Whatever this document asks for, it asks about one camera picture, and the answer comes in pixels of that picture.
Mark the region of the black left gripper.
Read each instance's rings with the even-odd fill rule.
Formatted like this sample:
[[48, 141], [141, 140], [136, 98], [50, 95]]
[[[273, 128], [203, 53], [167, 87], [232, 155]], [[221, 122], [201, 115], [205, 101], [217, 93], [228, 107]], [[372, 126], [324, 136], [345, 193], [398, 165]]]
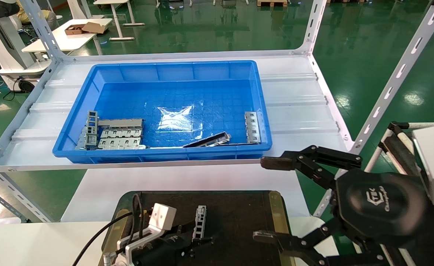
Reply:
[[190, 249], [214, 244], [213, 237], [193, 238], [196, 223], [171, 227], [163, 238], [156, 238], [134, 250], [134, 266], [176, 266]]

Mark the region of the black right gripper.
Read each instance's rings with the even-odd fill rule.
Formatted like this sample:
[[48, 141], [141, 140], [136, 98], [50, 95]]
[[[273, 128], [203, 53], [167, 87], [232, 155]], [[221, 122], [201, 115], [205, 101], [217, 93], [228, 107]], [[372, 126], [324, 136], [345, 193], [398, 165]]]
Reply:
[[[286, 150], [279, 157], [262, 157], [267, 170], [299, 171], [324, 189], [335, 189], [334, 217], [302, 238], [288, 233], [255, 231], [254, 240], [276, 245], [283, 256], [299, 258], [309, 266], [381, 266], [386, 262], [379, 246], [364, 253], [323, 256], [315, 246], [336, 232], [354, 242], [408, 246], [425, 223], [430, 200], [415, 177], [399, 173], [367, 173], [361, 157], [325, 147]], [[335, 181], [327, 165], [349, 170]]]

